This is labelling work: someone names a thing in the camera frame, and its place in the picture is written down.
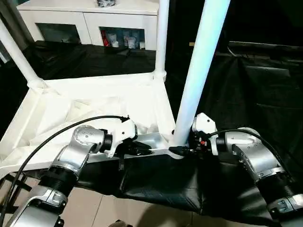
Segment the white pole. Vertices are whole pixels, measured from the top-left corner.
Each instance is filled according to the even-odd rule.
[[[229,3],[205,0],[171,146],[187,142]]]
[[[165,54],[167,27],[169,21],[169,0],[160,0],[158,12],[158,28],[157,28],[157,50],[156,50],[156,65],[155,76],[165,78]]]
[[[7,52],[10,54],[11,58],[14,60],[20,71],[22,72],[27,82],[32,80],[40,79],[33,68],[30,66],[23,53],[20,51],[19,47],[15,43],[13,37],[11,37],[9,31],[3,24],[0,18],[0,40],[4,45]]]

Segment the black leather surface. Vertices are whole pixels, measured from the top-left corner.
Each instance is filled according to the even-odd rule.
[[[176,51],[167,65],[165,84],[175,117],[190,55]],[[27,53],[38,75],[45,79],[148,72],[152,71],[154,56],[154,52],[125,53],[92,45],[45,43]],[[10,70],[16,71],[12,67],[0,69],[0,73]],[[302,74],[299,63],[215,56],[197,112],[214,119],[218,129],[255,128],[279,147],[287,168],[302,180]],[[20,84],[20,89],[26,91],[23,86]],[[18,102],[20,98],[12,99],[11,105]],[[39,177],[41,171],[28,174]],[[118,171],[117,161],[88,164],[78,186],[202,215],[275,226],[250,177],[228,154],[207,161],[168,156],[136,158],[126,161],[124,172]]]

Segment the silver robotic arm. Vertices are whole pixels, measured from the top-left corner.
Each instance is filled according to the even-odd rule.
[[[114,132],[84,125],[76,128],[70,143],[55,158],[38,186],[19,206],[7,227],[62,227],[60,218],[68,196],[91,153],[103,152],[112,158],[116,148],[126,139],[136,137],[132,120],[121,123]]]
[[[217,132],[215,122],[204,113],[195,118],[192,129],[196,134],[202,132],[204,135]],[[225,146],[228,152],[236,155],[254,180],[274,219],[284,220],[296,214],[302,216],[302,189],[283,168],[276,154],[256,136],[249,134],[252,132],[259,136],[257,131],[251,128],[239,130],[246,130],[247,133],[229,131],[225,132],[225,135],[212,135],[207,141],[200,137],[197,147],[201,147],[203,142],[205,152],[218,155],[219,147]]]

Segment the black cable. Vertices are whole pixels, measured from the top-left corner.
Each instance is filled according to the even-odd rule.
[[[221,133],[231,132],[231,131],[243,132],[243,133],[246,133],[246,134],[249,134],[249,135],[252,135],[252,136],[258,138],[259,140],[262,141],[262,143],[264,144],[264,146],[267,147],[276,156],[276,158],[278,159],[279,163],[281,165],[283,165],[282,159],[279,156],[277,150],[266,139],[262,138],[260,135],[255,134],[255,133],[253,133],[253,132],[251,132],[249,130],[245,130],[245,129],[226,129],[226,130],[215,131],[213,133],[206,134],[206,136],[210,138],[210,137],[212,137],[214,135],[219,135]]]
[[[64,129],[61,129],[59,131],[57,131],[55,134],[53,134],[52,136],[50,136],[49,138],[47,138],[44,142],[42,142],[26,159],[25,161],[22,163],[20,169],[18,170],[10,188],[9,191],[6,195],[5,201],[4,201],[4,205],[3,205],[3,209],[1,211],[1,216],[0,216],[0,227],[3,226],[3,221],[4,221],[4,217],[5,217],[5,213],[6,213],[6,209],[8,207],[9,204],[9,200],[14,192],[14,188],[16,186],[16,182],[19,179],[24,167],[27,165],[27,163],[30,161],[30,159],[35,155],[35,153],[37,153],[45,144],[47,144],[49,141],[51,141],[53,138],[55,138],[56,136],[58,136],[59,134],[61,134],[62,132],[65,132],[68,129],[71,129],[79,124],[85,123],[85,122],[89,122],[89,121],[93,121],[93,120],[97,120],[97,119],[102,119],[102,118],[117,118],[122,120],[122,122],[126,121],[128,118],[126,117],[120,117],[120,116],[115,116],[115,115],[109,115],[109,116],[98,116],[98,117],[91,117],[82,121],[79,121],[77,123],[74,123],[70,126],[65,127]]]

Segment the white table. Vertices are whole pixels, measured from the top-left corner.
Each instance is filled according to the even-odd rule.
[[[82,44],[103,45],[99,27],[144,29],[147,50],[156,50],[159,0],[30,0],[17,6],[33,39],[44,40],[37,23],[75,25]]]

